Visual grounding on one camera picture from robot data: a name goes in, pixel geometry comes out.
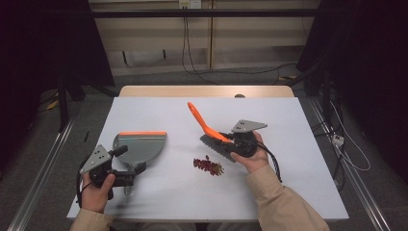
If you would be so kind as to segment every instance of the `beige sleeve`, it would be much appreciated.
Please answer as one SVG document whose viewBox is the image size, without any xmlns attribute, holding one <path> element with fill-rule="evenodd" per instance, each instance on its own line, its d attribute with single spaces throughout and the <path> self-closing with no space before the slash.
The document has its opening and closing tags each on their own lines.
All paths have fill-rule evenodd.
<svg viewBox="0 0 408 231">
<path fill-rule="evenodd" d="M 71 231 L 109 231 L 114 218 L 111 216 L 95 213 L 93 211 L 81 209 L 72 223 Z"/>
<path fill-rule="evenodd" d="M 258 204 L 258 219 L 263 231 L 329 230 L 312 206 L 279 182 L 270 166 L 250 174 L 247 183 Z"/>
</svg>

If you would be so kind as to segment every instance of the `scattered pieces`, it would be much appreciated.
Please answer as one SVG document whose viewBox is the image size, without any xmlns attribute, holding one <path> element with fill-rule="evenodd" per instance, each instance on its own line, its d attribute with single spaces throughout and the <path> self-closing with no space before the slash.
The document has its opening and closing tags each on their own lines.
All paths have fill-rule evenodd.
<svg viewBox="0 0 408 231">
<path fill-rule="evenodd" d="M 210 161 L 210 158 L 206 155 L 205 160 L 194 159 L 194 167 L 198 167 L 203 171 L 208 171 L 212 175 L 220 176 L 224 173 L 224 168 L 220 163 L 213 163 Z"/>
</svg>

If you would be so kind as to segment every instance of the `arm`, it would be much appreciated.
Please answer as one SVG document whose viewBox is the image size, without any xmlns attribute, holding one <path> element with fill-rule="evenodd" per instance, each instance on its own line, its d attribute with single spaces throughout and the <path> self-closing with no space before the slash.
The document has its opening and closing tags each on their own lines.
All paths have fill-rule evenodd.
<svg viewBox="0 0 408 231">
<path fill-rule="evenodd" d="M 261 136 L 254 134 L 262 142 Z M 258 148 L 251 158 L 236 153 L 231 156 L 250 173 L 247 183 L 258 204 L 258 219 L 263 230 L 329 230 L 326 222 L 299 194 L 279 182 L 264 150 Z"/>
<path fill-rule="evenodd" d="M 108 202 L 108 191 L 114 184 L 115 176 L 110 174 L 100 189 L 90 184 L 91 180 L 88 172 L 84 173 L 82 177 L 82 208 L 72 223 L 70 230 L 109 231 L 114 218 L 103 213 Z"/>
</svg>

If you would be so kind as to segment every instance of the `white table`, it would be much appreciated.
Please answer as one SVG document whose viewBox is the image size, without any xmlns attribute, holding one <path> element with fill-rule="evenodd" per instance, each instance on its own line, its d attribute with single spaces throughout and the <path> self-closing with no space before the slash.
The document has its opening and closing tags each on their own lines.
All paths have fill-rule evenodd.
<svg viewBox="0 0 408 231">
<path fill-rule="evenodd" d="M 99 138 L 112 148 L 122 131 L 167 131 L 161 154 L 147 163 L 131 196 L 115 188 L 106 214 L 128 221 L 250 221 L 257 219 L 256 204 L 246 186 L 247 172 L 214 152 L 199 138 L 203 132 L 190 113 L 192 102 L 207 124 L 229 132 L 239 119 L 264 122 L 259 130 L 276 156 L 283 184 L 297 191 L 326 220 L 348 218 L 301 106 L 287 98 L 118 97 Z M 192 165 L 194 158 L 210 156 L 224 174 L 212 176 Z M 113 167 L 124 170 L 118 160 Z M 68 218 L 79 208 L 73 199 Z"/>
</svg>

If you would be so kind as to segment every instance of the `hand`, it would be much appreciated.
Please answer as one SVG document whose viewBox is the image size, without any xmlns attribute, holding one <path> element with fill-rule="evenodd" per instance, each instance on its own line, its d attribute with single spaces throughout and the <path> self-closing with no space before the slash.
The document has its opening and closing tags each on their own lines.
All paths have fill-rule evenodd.
<svg viewBox="0 0 408 231">
<path fill-rule="evenodd" d="M 262 137 L 259 133 L 253 132 L 255 135 L 255 138 L 257 141 L 264 143 L 262 141 Z M 246 167 L 246 170 L 248 170 L 249 173 L 252 173 L 256 170 L 258 170 L 261 167 L 265 167 L 269 165 L 269 160 L 268 160 L 268 154 L 267 152 L 258 147 L 256 150 L 255 154 L 249 158 L 245 158 L 243 156 L 240 156 L 239 154 L 235 152 L 231 152 L 231 157 L 238 163 L 242 164 L 243 166 Z"/>
<path fill-rule="evenodd" d="M 91 183 L 89 172 L 82 175 L 82 187 L 85 187 Z M 114 184 L 115 176 L 109 174 L 106 177 L 102 187 L 99 189 L 93 184 L 90 184 L 82 190 L 82 208 L 96 213 L 103 214 L 105 211 L 106 203 L 108 202 L 108 191 Z"/>
</svg>

